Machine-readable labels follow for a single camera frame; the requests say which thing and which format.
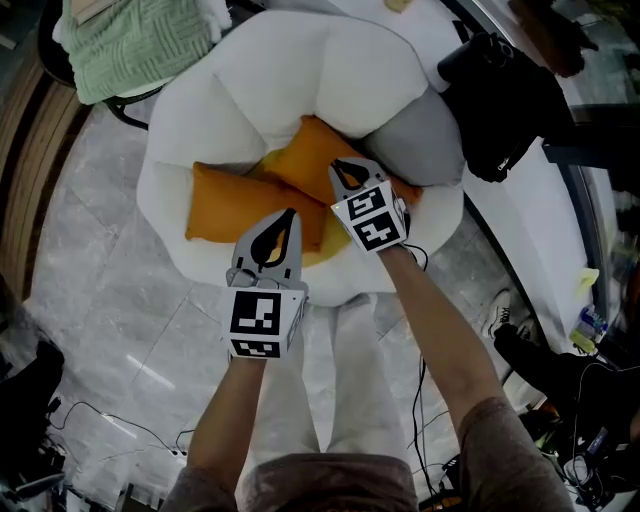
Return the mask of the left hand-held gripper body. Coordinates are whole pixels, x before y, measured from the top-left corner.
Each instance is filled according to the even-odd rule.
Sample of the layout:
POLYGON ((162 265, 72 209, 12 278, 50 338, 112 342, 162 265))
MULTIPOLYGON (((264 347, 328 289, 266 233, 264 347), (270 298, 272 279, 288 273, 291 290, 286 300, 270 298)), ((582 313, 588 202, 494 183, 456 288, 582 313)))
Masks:
POLYGON ((232 268, 222 293, 222 340, 232 356, 281 359, 304 314, 309 288, 300 268, 232 268))

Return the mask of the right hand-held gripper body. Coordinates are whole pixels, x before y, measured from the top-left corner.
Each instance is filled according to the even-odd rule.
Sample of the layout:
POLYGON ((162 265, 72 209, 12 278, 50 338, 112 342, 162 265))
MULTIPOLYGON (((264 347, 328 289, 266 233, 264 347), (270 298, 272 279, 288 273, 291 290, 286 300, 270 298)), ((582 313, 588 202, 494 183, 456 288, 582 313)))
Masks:
POLYGON ((408 210, 389 180, 364 188, 331 209, 364 252, 379 252, 408 238, 408 210))

